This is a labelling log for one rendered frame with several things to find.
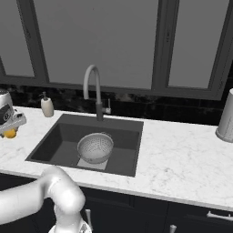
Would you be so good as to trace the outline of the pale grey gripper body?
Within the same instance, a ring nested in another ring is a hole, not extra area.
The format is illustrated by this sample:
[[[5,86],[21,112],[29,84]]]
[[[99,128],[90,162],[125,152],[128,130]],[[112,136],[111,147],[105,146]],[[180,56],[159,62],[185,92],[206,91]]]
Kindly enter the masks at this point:
[[[18,129],[20,126],[26,123],[26,117],[24,113],[16,113],[13,118],[0,126],[0,135],[3,135],[5,131],[10,129]]]

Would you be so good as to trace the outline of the yellow orange mango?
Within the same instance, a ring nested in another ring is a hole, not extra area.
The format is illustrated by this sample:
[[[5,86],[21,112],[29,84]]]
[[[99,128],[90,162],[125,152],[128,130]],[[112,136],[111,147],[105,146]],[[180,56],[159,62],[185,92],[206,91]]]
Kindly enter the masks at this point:
[[[4,136],[6,138],[14,138],[14,137],[16,137],[16,130],[13,128],[13,129],[10,129],[8,131],[5,131]]]

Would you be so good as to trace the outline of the dark grey sink basin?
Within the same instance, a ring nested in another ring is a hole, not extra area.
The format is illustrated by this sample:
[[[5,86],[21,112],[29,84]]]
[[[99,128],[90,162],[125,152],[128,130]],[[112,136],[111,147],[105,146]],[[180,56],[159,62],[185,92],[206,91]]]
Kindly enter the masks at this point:
[[[95,116],[63,114],[26,161],[134,177],[143,125],[140,121],[105,118],[98,122]],[[80,162],[77,153],[79,140],[88,134],[100,132],[108,133],[113,139],[110,159],[99,165]]]

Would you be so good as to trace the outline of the grey perforated colander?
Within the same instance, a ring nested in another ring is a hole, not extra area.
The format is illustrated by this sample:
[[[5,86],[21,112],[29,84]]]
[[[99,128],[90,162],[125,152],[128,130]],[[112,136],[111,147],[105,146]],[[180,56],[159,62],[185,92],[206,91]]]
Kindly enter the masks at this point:
[[[92,133],[79,140],[77,153],[89,164],[101,164],[110,158],[113,148],[114,141],[108,133]]]

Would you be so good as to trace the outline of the grey arched sink faucet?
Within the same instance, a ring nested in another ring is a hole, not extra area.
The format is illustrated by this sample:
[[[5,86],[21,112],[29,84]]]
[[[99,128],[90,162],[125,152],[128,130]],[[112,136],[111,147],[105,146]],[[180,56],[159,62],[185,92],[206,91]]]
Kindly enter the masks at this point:
[[[100,75],[98,69],[95,65],[91,65],[87,68],[85,77],[84,77],[84,84],[83,84],[83,96],[85,100],[88,100],[88,83],[91,73],[94,73],[95,80],[96,80],[96,119],[98,121],[103,121],[103,107],[102,107],[102,100],[101,100],[101,91],[100,91]]]

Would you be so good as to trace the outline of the small metal faucet lever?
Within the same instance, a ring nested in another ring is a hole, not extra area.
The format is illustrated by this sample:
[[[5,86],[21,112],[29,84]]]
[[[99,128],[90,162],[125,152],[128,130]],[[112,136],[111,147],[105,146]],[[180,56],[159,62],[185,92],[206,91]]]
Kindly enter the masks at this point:
[[[102,111],[105,114],[111,114],[110,98],[107,100],[107,107],[103,107]]]

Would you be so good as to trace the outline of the beige soap dispenser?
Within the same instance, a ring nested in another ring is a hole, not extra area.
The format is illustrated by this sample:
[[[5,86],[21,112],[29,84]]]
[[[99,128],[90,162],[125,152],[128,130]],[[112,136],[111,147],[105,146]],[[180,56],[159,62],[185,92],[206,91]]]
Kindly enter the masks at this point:
[[[54,105],[52,99],[46,96],[46,92],[41,94],[41,109],[45,117],[52,117],[54,115]]]

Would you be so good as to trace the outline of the dark drawer front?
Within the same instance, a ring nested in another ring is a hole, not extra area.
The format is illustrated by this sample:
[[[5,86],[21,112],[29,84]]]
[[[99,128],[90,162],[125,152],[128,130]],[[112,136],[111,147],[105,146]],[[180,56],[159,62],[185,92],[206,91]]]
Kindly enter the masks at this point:
[[[177,226],[175,233],[233,233],[233,222],[208,218],[209,211],[220,216],[233,216],[233,211],[170,202],[163,233],[169,233],[170,225]]]

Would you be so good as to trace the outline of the white ribbed cylinder canister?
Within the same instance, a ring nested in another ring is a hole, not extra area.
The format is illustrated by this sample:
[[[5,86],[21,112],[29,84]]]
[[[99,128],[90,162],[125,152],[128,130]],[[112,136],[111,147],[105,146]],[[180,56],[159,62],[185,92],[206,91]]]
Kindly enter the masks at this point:
[[[228,92],[228,98],[216,129],[216,136],[225,142],[233,143],[233,88]]]

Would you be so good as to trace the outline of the dark grey window frame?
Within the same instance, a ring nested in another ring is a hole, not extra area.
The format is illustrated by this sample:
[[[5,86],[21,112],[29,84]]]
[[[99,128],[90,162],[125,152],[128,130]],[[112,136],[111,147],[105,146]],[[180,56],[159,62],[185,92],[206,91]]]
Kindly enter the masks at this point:
[[[219,100],[233,0],[0,0],[0,84]]]

